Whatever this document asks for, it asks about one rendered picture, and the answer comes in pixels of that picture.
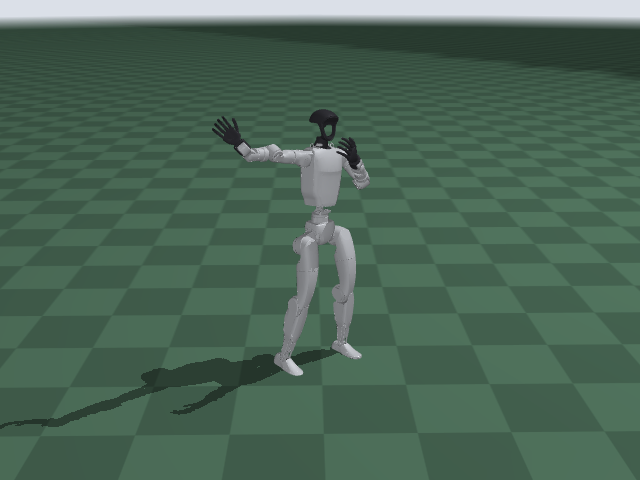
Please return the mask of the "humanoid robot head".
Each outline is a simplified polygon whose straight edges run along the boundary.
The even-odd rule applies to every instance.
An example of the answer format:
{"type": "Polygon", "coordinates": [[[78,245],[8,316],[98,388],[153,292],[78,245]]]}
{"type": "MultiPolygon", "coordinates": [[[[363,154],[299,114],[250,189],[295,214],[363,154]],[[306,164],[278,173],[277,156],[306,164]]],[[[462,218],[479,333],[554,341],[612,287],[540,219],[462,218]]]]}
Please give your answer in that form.
{"type": "MultiPolygon", "coordinates": [[[[335,113],[326,109],[317,110],[310,116],[309,121],[311,123],[317,123],[321,131],[321,136],[316,137],[314,146],[318,143],[323,144],[323,146],[316,147],[331,149],[331,147],[328,146],[328,141],[331,141],[335,136],[336,124],[338,120],[339,117],[335,113]],[[332,125],[332,134],[330,136],[326,136],[325,134],[324,128],[326,127],[326,125],[332,125]]],[[[313,145],[311,147],[313,147],[313,145]]]]}

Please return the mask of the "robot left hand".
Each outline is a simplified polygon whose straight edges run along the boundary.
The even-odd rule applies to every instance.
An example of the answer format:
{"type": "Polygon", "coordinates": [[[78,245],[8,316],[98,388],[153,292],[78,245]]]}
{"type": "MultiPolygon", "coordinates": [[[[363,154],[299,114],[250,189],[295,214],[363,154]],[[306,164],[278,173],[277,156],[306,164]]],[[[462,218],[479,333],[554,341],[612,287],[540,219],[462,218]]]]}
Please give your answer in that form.
{"type": "Polygon", "coordinates": [[[341,147],[341,146],[337,146],[337,148],[342,149],[347,154],[339,152],[339,151],[337,151],[336,153],[341,154],[342,156],[344,156],[347,159],[347,161],[348,161],[348,163],[349,163],[349,165],[350,165],[350,167],[352,169],[358,169],[356,165],[358,165],[360,163],[361,158],[357,154],[355,141],[351,137],[349,137],[350,141],[348,139],[346,139],[346,138],[341,138],[341,139],[346,141],[349,144],[348,145],[348,144],[346,144],[344,142],[339,141],[339,143],[344,145],[345,147],[347,147],[348,150],[346,148],[344,148],[344,147],[341,147]]]}

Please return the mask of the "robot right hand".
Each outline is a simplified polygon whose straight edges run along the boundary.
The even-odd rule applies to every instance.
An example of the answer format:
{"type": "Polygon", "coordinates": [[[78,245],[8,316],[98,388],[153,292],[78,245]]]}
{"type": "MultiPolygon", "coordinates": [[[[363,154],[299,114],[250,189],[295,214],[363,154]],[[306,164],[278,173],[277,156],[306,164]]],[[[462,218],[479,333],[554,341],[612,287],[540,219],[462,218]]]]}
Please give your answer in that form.
{"type": "Polygon", "coordinates": [[[222,116],[222,119],[224,120],[224,122],[227,124],[227,126],[229,127],[229,129],[219,120],[217,119],[217,121],[219,122],[219,124],[226,130],[226,132],[219,127],[216,123],[214,123],[214,125],[217,127],[218,130],[220,130],[224,136],[222,134],[220,134],[217,130],[215,130],[214,128],[212,128],[212,130],[218,135],[220,136],[226,143],[234,145],[234,149],[241,155],[243,156],[238,150],[237,147],[244,142],[250,149],[250,145],[244,140],[244,139],[240,139],[241,138],[241,134],[239,133],[239,129],[238,129],[238,125],[236,123],[236,120],[234,118],[232,118],[232,122],[234,123],[234,127],[231,127],[231,125],[229,124],[229,122],[226,120],[226,118],[224,116],[222,116]]]}

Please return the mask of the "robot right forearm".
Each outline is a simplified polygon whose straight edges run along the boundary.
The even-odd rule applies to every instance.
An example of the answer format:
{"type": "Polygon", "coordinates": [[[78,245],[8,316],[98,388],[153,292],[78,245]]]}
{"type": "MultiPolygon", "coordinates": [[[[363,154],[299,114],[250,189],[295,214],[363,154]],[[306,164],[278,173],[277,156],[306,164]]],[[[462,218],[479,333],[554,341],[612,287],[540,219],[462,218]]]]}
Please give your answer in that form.
{"type": "Polygon", "coordinates": [[[268,146],[250,149],[244,142],[242,142],[237,147],[237,150],[243,155],[242,157],[247,162],[252,162],[252,161],[266,162],[269,158],[269,150],[267,149],[268,146]]]}

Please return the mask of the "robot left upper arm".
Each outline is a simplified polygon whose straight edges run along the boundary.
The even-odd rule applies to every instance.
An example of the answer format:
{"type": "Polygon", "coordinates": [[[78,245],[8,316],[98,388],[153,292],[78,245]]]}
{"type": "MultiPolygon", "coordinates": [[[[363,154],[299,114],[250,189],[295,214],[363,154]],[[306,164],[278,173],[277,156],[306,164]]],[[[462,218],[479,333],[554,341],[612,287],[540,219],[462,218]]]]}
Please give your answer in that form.
{"type": "MultiPolygon", "coordinates": [[[[339,148],[338,148],[339,149],[339,148]]],[[[343,151],[342,149],[339,149],[342,153],[347,154],[345,151],[343,151]]],[[[348,150],[348,149],[347,149],[348,150]]],[[[342,167],[346,170],[346,172],[354,179],[352,182],[354,183],[355,187],[360,190],[360,189],[364,189],[365,187],[367,187],[370,182],[369,180],[367,180],[366,182],[363,183],[359,183],[356,181],[355,177],[354,177],[354,173],[352,172],[351,167],[349,166],[349,163],[347,161],[347,159],[342,156],[342,167]]]]}

